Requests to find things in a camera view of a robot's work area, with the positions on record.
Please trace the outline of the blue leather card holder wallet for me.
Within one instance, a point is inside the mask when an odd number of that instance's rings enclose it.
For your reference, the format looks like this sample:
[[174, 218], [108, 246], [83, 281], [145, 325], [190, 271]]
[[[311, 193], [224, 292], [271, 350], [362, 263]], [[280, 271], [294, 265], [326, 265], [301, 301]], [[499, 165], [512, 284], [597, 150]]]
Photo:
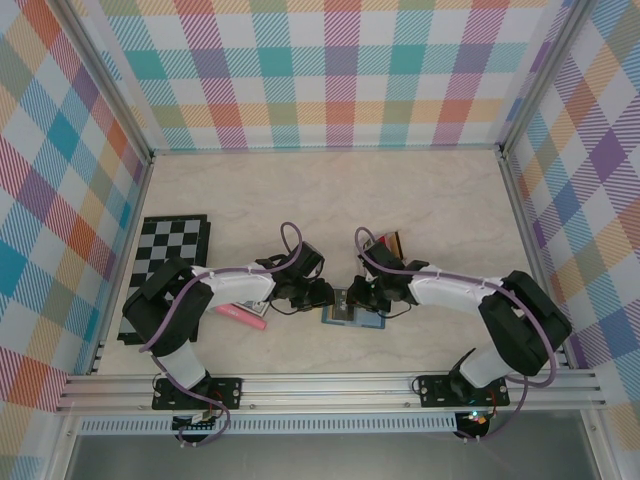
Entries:
[[322, 312], [321, 322], [327, 325], [351, 328], [380, 330], [385, 328], [385, 320], [383, 318], [352, 305], [348, 305], [345, 308], [325, 307]]

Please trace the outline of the clear acrylic card stand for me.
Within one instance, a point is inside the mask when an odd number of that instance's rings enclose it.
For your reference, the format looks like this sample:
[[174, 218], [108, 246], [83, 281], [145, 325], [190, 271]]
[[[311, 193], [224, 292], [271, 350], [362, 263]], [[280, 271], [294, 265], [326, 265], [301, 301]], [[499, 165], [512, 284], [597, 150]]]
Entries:
[[[384, 244], [382, 244], [382, 243], [378, 243], [378, 242], [377, 242], [377, 239], [378, 239], [381, 235], [389, 234], [389, 233], [392, 233], [392, 232], [398, 232], [398, 231], [389, 231], [389, 232], [385, 232], [385, 233], [382, 233], [382, 234], [374, 234], [374, 235], [373, 235], [373, 238], [369, 238], [369, 237], [366, 237], [365, 235], [362, 235], [362, 237], [360, 238], [360, 241], [361, 241], [361, 247], [362, 247], [362, 249], [363, 249], [364, 251], [368, 251], [368, 250], [370, 250], [370, 249], [372, 248], [372, 246], [373, 246], [374, 244], [381, 244], [381, 245], [384, 245]], [[396, 256], [395, 256], [395, 255], [390, 251], [389, 247], [387, 247], [387, 246], [385, 246], [385, 247], [386, 247], [386, 249], [387, 249], [387, 250], [388, 250], [388, 251], [389, 251], [389, 252], [390, 252], [390, 253], [391, 253], [395, 258], [397, 258], [397, 257], [396, 257]], [[405, 262], [406, 262], [405, 255], [404, 255], [404, 260], [403, 260], [403, 261], [401, 261], [401, 262], [402, 262], [402, 263], [405, 263]]]

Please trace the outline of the pink tube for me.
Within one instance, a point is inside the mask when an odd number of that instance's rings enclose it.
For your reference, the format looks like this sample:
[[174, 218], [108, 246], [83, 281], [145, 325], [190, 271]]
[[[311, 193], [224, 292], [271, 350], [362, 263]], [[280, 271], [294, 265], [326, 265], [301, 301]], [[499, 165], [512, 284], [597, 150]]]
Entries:
[[264, 320], [264, 317], [258, 318], [254, 315], [251, 315], [247, 311], [238, 308], [236, 306], [236, 303], [217, 306], [214, 308], [214, 312], [234, 319], [257, 330], [263, 331], [267, 327], [267, 323]]

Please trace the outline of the black grey folding chessboard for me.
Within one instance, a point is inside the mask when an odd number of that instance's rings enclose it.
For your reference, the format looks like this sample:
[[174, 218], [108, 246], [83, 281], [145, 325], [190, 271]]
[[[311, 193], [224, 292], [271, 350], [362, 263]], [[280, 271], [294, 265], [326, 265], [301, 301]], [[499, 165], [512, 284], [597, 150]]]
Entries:
[[210, 231], [206, 214], [145, 217], [126, 298], [168, 259], [180, 257], [191, 266], [205, 266]]

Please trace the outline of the long aluminium mounting rail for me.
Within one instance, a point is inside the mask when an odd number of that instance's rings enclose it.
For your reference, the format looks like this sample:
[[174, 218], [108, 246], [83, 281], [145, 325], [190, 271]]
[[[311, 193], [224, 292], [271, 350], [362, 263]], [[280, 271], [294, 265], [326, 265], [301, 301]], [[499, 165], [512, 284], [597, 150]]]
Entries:
[[[64, 415], [150, 414], [154, 383], [161, 374], [71, 376], [56, 412]], [[525, 389], [507, 381], [500, 389], [510, 397], [506, 411], [522, 396], [524, 410], [592, 410], [607, 406], [594, 372], [558, 372], [544, 388]], [[239, 414], [248, 413], [386, 413], [416, 412], [420, 396], [431, 389], [415, 372], [244, 374]]]

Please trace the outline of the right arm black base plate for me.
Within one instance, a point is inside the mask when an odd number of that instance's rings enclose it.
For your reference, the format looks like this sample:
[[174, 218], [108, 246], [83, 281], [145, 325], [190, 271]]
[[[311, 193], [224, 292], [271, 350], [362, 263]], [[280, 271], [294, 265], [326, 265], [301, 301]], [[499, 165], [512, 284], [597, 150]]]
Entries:
[[510, 397], [504, 378], [477, 388], [464, 378], [449, 375], [422, 375], [416, 378], [415, 390], [423, 408], [508, 406]]

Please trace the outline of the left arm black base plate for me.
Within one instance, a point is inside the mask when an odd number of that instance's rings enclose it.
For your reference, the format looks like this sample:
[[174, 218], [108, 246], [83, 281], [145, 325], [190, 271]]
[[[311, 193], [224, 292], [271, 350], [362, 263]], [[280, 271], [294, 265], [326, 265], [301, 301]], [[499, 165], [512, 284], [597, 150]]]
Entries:
[[[181, 392], [166, 378], [156, 380], [153, 389], [154, 395], [151, 402], [153, 410], [186, 411], [205, 410], [211, 407], [210, 403]], [[229, 410], [237, 410], [242, 395], [242, 379], [206, 377], [192, 389], [192, 392], [216, 400]]]

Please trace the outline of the rear aluminium table rail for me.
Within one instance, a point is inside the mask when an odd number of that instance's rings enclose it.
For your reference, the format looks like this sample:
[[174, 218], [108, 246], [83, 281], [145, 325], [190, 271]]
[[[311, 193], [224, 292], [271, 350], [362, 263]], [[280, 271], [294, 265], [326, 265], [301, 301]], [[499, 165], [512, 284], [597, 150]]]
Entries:
[[155, 158], [161, 156], [177, 157], [187, 155], [223, 155], [223, 154], [293, 154], [293, 153], [336, 153], [336, 152], [379, 152], [379, 151], [497, 151], [499, 144], [467, 143], [414, 146], [308, 146], [308, 147], [260, 147], [232, 149], [156, 149]]

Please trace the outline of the right aluminium side rail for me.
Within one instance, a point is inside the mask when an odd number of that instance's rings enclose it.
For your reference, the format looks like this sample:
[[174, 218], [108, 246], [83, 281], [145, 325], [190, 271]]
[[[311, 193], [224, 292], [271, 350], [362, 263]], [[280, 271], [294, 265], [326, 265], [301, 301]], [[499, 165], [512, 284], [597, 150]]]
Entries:
[[497, 151], [496, 159], [509, 197], [509, 202], [515, 217], [531, 275], [540, 285], [542, 290], [548, 294], [553, 301], [555, 301], [555, 295], [552, 292], [551, 284], [543, 267], [542, 255], [538, 248], [534, 230], [528, 222], [524, 203], [519, 193], [510, 164], [500, 151]]

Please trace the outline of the aluminium side rail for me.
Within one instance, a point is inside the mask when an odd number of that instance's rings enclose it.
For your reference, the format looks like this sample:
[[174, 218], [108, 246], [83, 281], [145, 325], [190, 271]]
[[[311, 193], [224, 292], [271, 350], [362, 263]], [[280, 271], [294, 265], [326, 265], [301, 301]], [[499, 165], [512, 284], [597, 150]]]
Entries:
[[134, 209], [132, 210], [128, 229], [126, 231], [123, 249], [119, 256], [117, 268], [114, 272], [112, 286], [109, 290], [108, 302], [106, 304], [105, 311], [98, 323], [95, 335], [92, 338], [89, 355], [83, 364], [83, 376], [91, 375], [93, 373], [94, 364], [98, 356], [98, 350], [104, 345], [108, 336], [110, 325], [112, 323], [112, 319], [116, 309], [116, 303], [120, 294], [120, 288], [123, 284], [127, 263], [129, 261], [132, 245], [134, 243], [137, 227], [144, 206], [145, 198], [153, 174], [153, 169], [154, 163], [151, 162], [143, 170], [141, 185], [139, 188], [139, 192], [135, 198]]
[[542, 290], [548, 294], [553, 301], [555, 301], [555, 295], [552, 292], [551, 284], [543, 267], [542, 255], [538, 248], [534, 230], [528, 222], [524, 203], [519, 193], [510, 164], [500, 151], [497, 151], [496, 159], [509, 197], [509, 202], [515, 217], [531, 275], [540, 285]]

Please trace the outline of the left aluminium side rail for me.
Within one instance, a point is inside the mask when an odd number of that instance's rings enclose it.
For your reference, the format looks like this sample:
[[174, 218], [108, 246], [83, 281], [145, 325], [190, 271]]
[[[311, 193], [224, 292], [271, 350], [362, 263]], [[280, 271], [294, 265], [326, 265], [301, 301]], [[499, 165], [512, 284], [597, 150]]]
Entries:
[[120, 294], [120, 288], [123, 284], [127, 263], [129, 261], [132, 245], [134, 243], [137, 227], [144, 206], [145, 198], [153, 174], [153, 169], [154, 163], [151, 162], [143, 170], [141, 185], [139, 188], [139, 192], [135, 198], [134, 209], [132, 210], [128, 229], [126, 231], [123, 249], [119, 256], [117, 268], [114, 272], [112, 286], [109, 290], [108, 302], [106, 304], [105, 311], [98, 323], [95, 335], [92, 338], [89, 355], [83, 364], [83, 376], [91, 375], [93, 373], [94, 364], [98, 356], [98, 350], [104, 345], [108, 336], [110, 325], [112, 323], [112, 319], [116, 309], [116, 303]]

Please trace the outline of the right aluminium frame post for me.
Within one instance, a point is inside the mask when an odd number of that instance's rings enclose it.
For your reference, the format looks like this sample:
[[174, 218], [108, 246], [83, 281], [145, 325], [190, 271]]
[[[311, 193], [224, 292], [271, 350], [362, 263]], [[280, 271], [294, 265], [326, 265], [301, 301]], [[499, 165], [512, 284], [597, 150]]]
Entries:
[[507, 157], [530, 121], [537, 96], [555, 77], [595, 3], [596, 0], [549, 0], [543, 10], [501, 108], [495, 147], [503, 157]]

